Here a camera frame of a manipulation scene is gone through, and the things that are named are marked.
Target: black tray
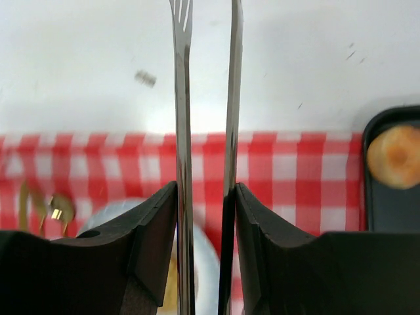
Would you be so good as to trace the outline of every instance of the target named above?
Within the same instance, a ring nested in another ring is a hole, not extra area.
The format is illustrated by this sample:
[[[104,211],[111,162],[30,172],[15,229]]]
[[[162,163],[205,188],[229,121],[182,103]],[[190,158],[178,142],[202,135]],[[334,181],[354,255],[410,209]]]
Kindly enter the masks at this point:
[[[407,190],[389,188],[370,174],[366,153],[370,143],[387,129],[401,124],[420,127],[420,106],[402,106],[376,115],[363,133],[367,229],[374,232],[420,232],[420,185]]]

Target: checkered tablecloth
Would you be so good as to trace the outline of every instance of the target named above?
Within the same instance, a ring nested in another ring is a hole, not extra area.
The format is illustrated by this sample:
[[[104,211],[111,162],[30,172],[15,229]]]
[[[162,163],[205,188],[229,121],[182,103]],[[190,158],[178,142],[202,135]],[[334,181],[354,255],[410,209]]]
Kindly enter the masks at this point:
[[[359,134],[249,133],[238,146],[238,182],[303,230],[363,228]],[[77,210],[74,236],[109,201],[148,197],[175,174],[175,136],[57,134],[0,136],[0,228],[18,227],[23,180],[46,195],[61,192]],[[194,221],[220,253],[224,135],[192,137]],[[30,228],[38,221],[29,210]],[[45,235],[60,236],[47,219]],[[238,250],[234,255],[233,314],[243,307]]]

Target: white plate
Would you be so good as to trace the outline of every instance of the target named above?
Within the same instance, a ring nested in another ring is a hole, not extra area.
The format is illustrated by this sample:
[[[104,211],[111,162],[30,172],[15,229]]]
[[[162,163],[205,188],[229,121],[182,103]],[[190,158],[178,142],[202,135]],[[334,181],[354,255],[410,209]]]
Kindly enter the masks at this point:
[[[98,211],[81,227],[77,235],[112,220],[124,212],[134,208],[145,199],[126,199],[114,201]],[[176,253],[177,233],[174,237],[174,250]],[[217,301],[219,296],[219,258],[214,247],[201,228],[194,225],[194,265],[196,267],[198,290],[196,296],[196,314],[217,314]],[[175,315],[177,312],[157,311],[158,315]]]

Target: gingham cloth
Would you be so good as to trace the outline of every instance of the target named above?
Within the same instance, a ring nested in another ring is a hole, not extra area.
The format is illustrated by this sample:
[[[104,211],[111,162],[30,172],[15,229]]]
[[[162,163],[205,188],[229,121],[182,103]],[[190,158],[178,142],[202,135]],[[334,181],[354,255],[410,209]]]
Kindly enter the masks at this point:
[[[220,253],[224,135],[192,137],[194,221]],[[299,228],[314,234],[364,226],[360,195],[361,137],[337,133],[241,134],[238,182]],[[57,134],[0,137],[0,228],[18,227],[18,193],[23,180],[46,195],[72,198],[76,217],[69,235],[112,200],[148,197],[175,173],[175,136]],[[38,227],[29,209],[32,231]],[[60,225],[45,223],[47,238]],[[232,313],[243,308],[235,247]]]

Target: bun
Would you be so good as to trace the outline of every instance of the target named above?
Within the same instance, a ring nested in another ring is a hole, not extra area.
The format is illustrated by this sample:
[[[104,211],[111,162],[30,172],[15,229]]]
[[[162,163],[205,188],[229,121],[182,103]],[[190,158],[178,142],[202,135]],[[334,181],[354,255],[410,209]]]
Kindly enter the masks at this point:
[[[397,126],[380,134],[367,149],[367,166],[379,182],[397,189],[420,183],[420,129]]]

